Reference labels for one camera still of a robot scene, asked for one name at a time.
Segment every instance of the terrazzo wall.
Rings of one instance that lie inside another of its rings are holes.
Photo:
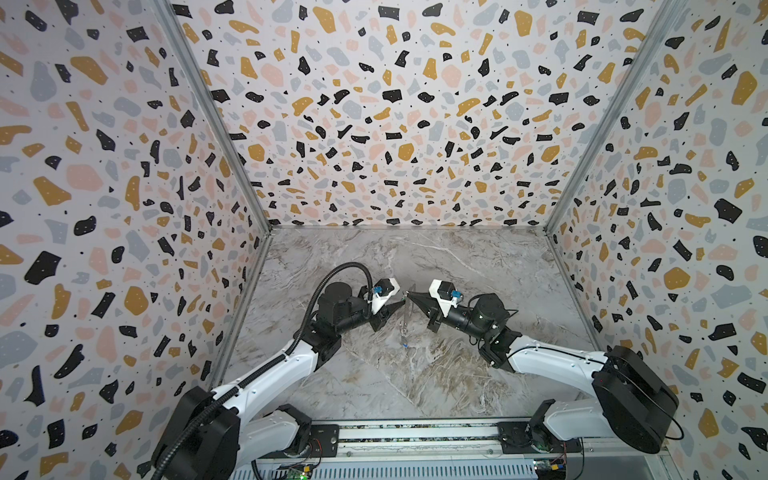
[[[679,395],[686,478],[768,472],[767,28],[688,2],[555,231],[600,340]]]
[[[144,477],[253,215],[140,0],[0,6],[0,478]]]
[[[180,0],[272,224],[538,225],[661,0]]]

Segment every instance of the marble floor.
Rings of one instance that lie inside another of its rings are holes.
[[[507,308],[520,310],[510,328],[548,343],[592,348],[541,231],[336,228],[273,235],[227,381],[285,345],[317,283],[352,260],[367,265],[374,282],[394,276],[404,290],[415,284],[415,291],[425,292],[439,278],[451,280],[465,298],[495,292]],[[348,269],[334,280],[357,292],[365,277]],[[407,348],[401,344],[404,321]],[[550,379],[489,368],[465,334],[447,327],[435,334],[426,324],[408,302],[377,333],[369,326],[346,333],[323,368],[270,408],[289,402],[314,419],[530,416],[544,399],[578,394]]]

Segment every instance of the metal frame edge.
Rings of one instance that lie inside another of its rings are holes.
[[[237,338],[240,336],[240,331],[245,323],[245,317],[248,314],[248,307],[253,297],[253,293],[256,291],[256,285],[259,282],[261,276],[261,270],[264,268],[266,262],[266,256],[269,253],[270,246],[272,245],[272,236],[266,235],[264,241],[261,243],[261,252],[257,256],[255,267],[250,274],[248,282],[243,288],[243,299],[237,304],[235,313],[233,314],[233,321],[230,331],[224,336],[224,346],[221,347],[216,358],[216,365],[214,366],[213,375],[211,376],[208,389],[212,389],[214,386],[219,386],[224,382],[224,376],[227,374],[227,368],[230,365],[232,359],[232,353],[235,350],[237,344]]]
[[[581,303],[578,301],[578,297],[576,296],[576,289],[573,286],[573,283],[571,282],[571,278],[568,276],[568,271],[565,269],[565,263],[563,262],[562,257],[557,252],[556,245],[554,244],[554,241],[552,240],[552,237],[550,235],[545,235],[547,238],[547,245],[549,246],[549,251],[552,253],[552,256],[554,257],[554,262],[557,264],[558,269],[560,270],[560,274],[563,276],[563,281],[565,281],[565,286],[568,289],[568,293],[571,294],[571,300],[576,305],[576,311],[578,312],[578,315],[581,317],[581,321],[584,324],[584,327],[587,329],[587,335],[589,335],[589,340],[592,341],[592,346],[595,349],[602,349],[603,345],[598,340],[598,334],[594,331],[594,327],[591,325],[589,316],[584,311],[584,309],[581,307]]]
[[[200,102],[200,109],[208,120],[208,126],[221,145],[223,155],[230,165],[235,181],[243,191],[243,195],[245,195],[251,213],[256,218],[257,225],[264,232],[264,235],[268,236],[272,230],[270,224],[264,216],[264,210],[261,207],[259,198],[256,196],[256,192],[251,187],[248,174],[240,163],[240,156],[237,154],[232,140],[230,140],[229,132],[227,132],[223,120],[218,114],[210,92],[205,87],[200,69],[197,66],[189,44],[184,40],[184,34],[181,31],[176,14],[174,14],[173,7],[171,7],[168,0],[150,0],[149,3],[155,18],[160,23],[163,33],[173,49],[173,53],[184,72],[184,76],[190,83],[192,94]]]
[[[608,105],[605,114],[598,124],[598,130],[590,140],[586,150],[584,150],[581,160],[571,174],[570,181],[565,185],[563,193],[560,195],[558,204],[555,205],[552,215],[545,224],[545,230],[548,235],[555,231],[561,218],[571,207],[571,201],[576,196],[576,192],[581,186],[582,179],[592,168],[592,165],[600,154],[600,149],[613,129],[616,120],[618,120],[621,112],[624,111],[624,107],[631,99],[640,80],[645,76],[650,63],[653,61],[659,47],[664,41],[664,37],[667,36],[671,26],[683,11],[683,7],[686,3],[687,0],[666,0],[651,21],[645,41],[643,41],[637,55],[635,55],[632,66],[627,71],[627,76],[616,90],[616,94],[614,95],[611,104]]]
[[[273,226],[273,230],[530,230],[535,232],[544,232],[544,228],[541,225],[484,225],[472,226],[469,225],[463,227],[449,227],[446,225],[413,225],[406,223],[404,225],[293,225],[293,224],[280,224]]]

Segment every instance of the black cable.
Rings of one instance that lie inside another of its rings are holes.
[[[479,295],[475,295],[475,296],[473,296],[471,299],[469,299],[469,301],[467,302],[467,308],[472,308],[472,307],[471,307],[469,304],[470,304],[470,303],[472,303],[472,301],[473,301],[473,300],[476,300],[476,299],[480,298],[480,297],[481,297],[481,296],[483,296],[483,295],[484,295],[484,294],[483,294],[483,293],[481,293],[481,294],[479,294]]]
[[[250,468],[253,470],[253,477],[256,480],[263,480],[263,478],[261,478],[261,474],[259,473],[259,467],[256,466],[256,460],[250,461]]]
[[[317,458],[317,465],[312,467],[312,471],[315,471],[315,468],[320,466],[320,462],[323,460],[323,446],[320,444],[320,440],[313,439],[315,442],[317,442],[317,448],[320,450],[320,457]]]
[[[308,446],[309,446],[309,451],[306,453],[306,456],[304,458],[302,458],[302,460],[300,462],[294,463],[293,465],[281,465],[280,467],[277,467],[277,469],[278,470],[290,470],[290,469],[292,469],[294,467],[297,467],[299,465],[302,465],[302,464],[306,463],[306,461],[310,459],[310,456],[312,456],[312,444],[310,443]]]
[[[326,287],[328,280],[331,280],[331,278],[334,275],[336,275],[338,272],[342,270],[346,270],[348,268],[359,268],[366,275],[366,280],[368,281],[368,305],[366,306],[366,309],[363,311],[362,317],[364,319],[369,319],[371,317],[371,302],[373,301],[373,278],[371,277],[370,271],[365,265],[363,265],[360,262],[342,263],[341,265],[331,270],[327,275],[325,275],[325,277],[323,277],[323,279],[320,281],[317,288],[315,288],[315,293],[312,294],[312,298],[310,299],[310,304],[306,306],[306,312],[304,313],[304,320],[301,322],[301,326],[296,331],[296,338],[293,339],[293,342],[288,347],[288,350],[286,350],[286,355],[290,356],[290,354],[293,353],[293,351],[299,345],[299,342],[301,341],[301,339],[304,337],[304,331],[309,326],[310,319],[312,318],[312,310],[314,310],[315,303],[317,303],[317,299],[320,297],[320,294],[323,292],[323,289]]]
[[[174,459],[174,456],[179,451],[184,442],[186,442],[201,426],[210,420],[210,417],[221,407],[227,400],[231,399],[235,394],[239,392],[237,387],[233,387],[228,392],[224,393],[221,397],[214,400],[209,406],[207,406],[200,414],[192,419],[184,430],[181,431],[174,443],[168,447],[163,455],[160,463],[157,464],[152,474],[152,480],[161,480],[166,468],[170,465],[170,461]]]
[[[591,358],[588,358],[586,356],[576,355],[575,353],[566,352],[564,350],[553,349],[553,348],[550,348],[548,346],[536,346],[536,345],[528,345],[528,346],[524,346],[524,347],[522,347],[520,349],[515,350],[514,352],[510,353],[509,355],[507,355],[507,360],[509,360],[517,352],[521,352],[522,350],[527,350],[527,349],[551,350],[553,352],[564,353],[565,355],[574,356],[574,357],[576,357],[578,359],[587,360],[588,362],[595,362],[595,363],[600,363],[601,365],[605,365],[605,362],[601,362],[600,360],[591,359]],[[656,408],[658,408],[672,422],[674,422],[674,424],[677,426],[677,429],[680,430],[680,436],[679,437],[664,436],[664,438],[666,438],[667,440],[682,440],[682,439],[685,438],[685,431],[683,430],[683,427],[680,426],[680,423],[678,423],[677,420],[675,420],[672,415],[667,413],[667,410],[662,409],[661,406],[658,403],[656,403],[642,388],[640,388],[637,385],[637,383],[635,383],[631,378],[629,378],[627,375],[625,375],[624,372],[622,372],[622,371],[620,371],[618,369],[612,369],[611,371],[615,372],[615,373],[618,373],[619,375],[623,376],[624,379],[627,380],[629,383],[631,383],[634,386],[635,389],[637,389],[640,393],[645,395],[645,398],[647,398],[651,403],[653,403],[656,406]]]
[[[347,268],[359,268],[363,271],[363,273],[366,275],[366,280],[368,281],[368,305],[366,306],[365,311],[363,312],[363,317],[368,319],[371,316],[371,302],[373,300],[373,278],[371,277],[371,273],[368,270],[368,268],[359,262],[347,262],[342,263],[341,265],[337,266],[333,270],[328,273],[323,280],[320,282],[320,285],[317,286],[315,289],[315,293],[312,295],[312,299],[310,300],[310,304],[308,305],[306,309],[306,313],[304,314],[304,320],[301,322],[301,327],[296,333],[296,338],[293,339],[293,342],[291,343],[290,347],[288,347],[288,350],[286,350],[285,353],[281,353],[278,356],[271,359],[269,362],[265,363],[263,366],[261,366],[258,370],[248,375],[245,379],[243,379],[240,383],[237,384],[237,387],[233,387],[226,393],[224,393],[221,397],[214,400],[209,406],[207,406],[202,412],[200,412],[195,418],[191,419],[187,426],[184,428],[184,430],[181,431],[178,437],[174,440],[174,443],[171,444],[166,450],[162,457],[162,459],[157,463],[157,466],[155,467],[154,473],[152,474],[151,480],[161,480],[163,478],[163,474],[165,473],[166,469],[170,465],[170,462],[174,459],[174,456],[177,454],[181,446],[186,442],[194,433],[203,425],[205,425],[208,421],[210,421],[211,417],[214,416],[214,413],[221,407],[227,400],[231,399],[233,396],[235,396],[240,389],[248,386],[253,380],[259,378],[262,376],[266,371],[277,365],[278,363],[282,362],[283,360],[287,359],[293,351],[296,349],[296,346],[299,345],[299,341],[301,341],[304,331],[310,324],[310,320],[312,319],[313,315],[316,315],[316,312],[313,313],[313,309],[315,306],[315,303],[317,302],[317,298],[320,296],[320,293],[325,288],[326,284],[328,283],[328,280],[331,279],[334,275],[336,275],[338,272],[345,270]]]
[[[174,440],[174,443],[171,444],[165,451],[162,460],[160,460],[160,462],[155,467],[154,474],[152,474],[152,480],[161,480],[163,478],[165,470],[168,468],[170,462],[174,459],[174,456],[179,451],[184,442],[186,442],[192,435],[194,435],[194,433],[201,426],[205,425],[211,419],[211,417],[213,417],[214,413],[219,409],[219,407],[221,407],[227,400],[234,397],[240,391],[240,389],[248,386],[249,383],[262,376],[267,370],[282,362],[285,358],[285,355],[280,354],[271,359],[269,362],[261,366],[261,368],[259,368],[257,371],[248,375],[242,382],[238,383],[237,387],[239,388],[232,387],[232,389],[228,390],[221,397],[214,400],[213,403],[207,406],[194,419],[190,420],[190,422],[187,424],[187,427],[181,431],[179,436],[176,437],[176,440]]]
[[[580,440],[581,440],[581,471],[578,473],[578,475],[573,477],[571,480],[578,480],[578,478],[581,477],[581,474],[584,473],[584,463],[586,462],[586,457],[584,457],[584,450],[586,449],[586,447],[584,447],[584,439],[582,438]]]

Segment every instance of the aluminum corner profile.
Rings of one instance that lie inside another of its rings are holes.
[[[546,239],[547,247],[549,247],[549,251],[554,257],[555,265],[557,265],[558,270],[560,270],[560,275],[563,277],[563,282],[565,282],[565,288],[568,289],[568,294],[571,296],[571,300],[573,300],[574,306],[576,307],[576,313],[578,313],[581,322],[584,324],[584,328],[587,330],[587,335],[589,336],[589,340],[592,342],[592,346],[596,350],[603,350],[605,345],[600,341],[598,332],[595,331],[594,326],[590,321],[589,315],[584,310],[581,302],[579,302],[574,284],[571,282],[571,278],[568,276],[568,271],[565,269],[565,263],[560,253],[558,252],[558,246],[554,243],[551,235],[546,235]]]
[[[200,102],[200,109],[208,120],[208,125],[214,133],[214,137],[219,145],[221,145],[223,155],[230,165],[230,170],[235,176],[235,181],[243,191],[243,195],[248,202],[248,207],[256,219],[256,224],[259,227],[259,230],[261,230],[264,236],[268,236],[272,230],[270,223],[264,215],[264,210],[261,207],[259,198],[253,191],[253,187],[251,187],[248,174],[243,169],[243,165],[238,161],[240,155],[237,153],[237,150],[230,139],[229,132],[227,132],[227,128],[224,126],[224,122],[214,105],[213,98],[210,96],[210,92],[205,86],[203,76],[194,59],[192,50],[187,41],[184,40],[184,33],[181,30],[181,26],[173,11],[173,7],[168,0],[150,0],[149,3],[155,18],[157,18],[163,29],[163,33],[170,43],[172,52],[176,55],[176,59],[181,66],[181,70],[184,72],[184,76],[190,83],[192,94]]]
[[[266,236],[260,245],[259,255],[256,258],[253,271],[250,273],[250,278],[243,288],[241,300],[233,312],[231,325],[224,337],[224,344],[219,349],[219,353],[214,360],[214,369],[211,372],[210,379],[206,385],[208,389],[212,389],[224,383],[227,369],[229,368],[232,354],[234,353],[235,345],[237,344],[237,339],[240,338],[240,331],[242,330],[245,318],[248,315],[250,302],[253,299],[253,294],[259,283],[266,257],[272,246],[272,239],[272,236]]]
[[[548,236],[556,231],[557,225],[561,222],[565,212],[571,207],[571,202],[576,196],[579,187],[582,185],[587,172],[590,171],[600,154],[602,145],[607,140],[607,137],[621,115],[621,112],[624,111],[624,108],[627,106],[627,102],[632,98],[635,88],[637,88],[640,81],[647,73],[651,62],[655,59],[656,53],[664,42],[667,33],[670,31],[674,22],[678,20],[680,14],[683,13],[683,7],[687,4],[687,1],[688,0],[665,0],[656,16],[654,16],[654,19],[651,21],[645,41],[643,41],[640,49],[637,51],[632,66],[627,71],[627,76],[616,90],[616,94],[614,95],[611,104],[608,105],[605,114],[598,124],[597,131],[587,145],[586,150],[584,150],[581,160],[571,173],[571,179],[565,185],[563,193],[560,195],[560,200],[554,207],[552,215],[545,225],[545,231]]]

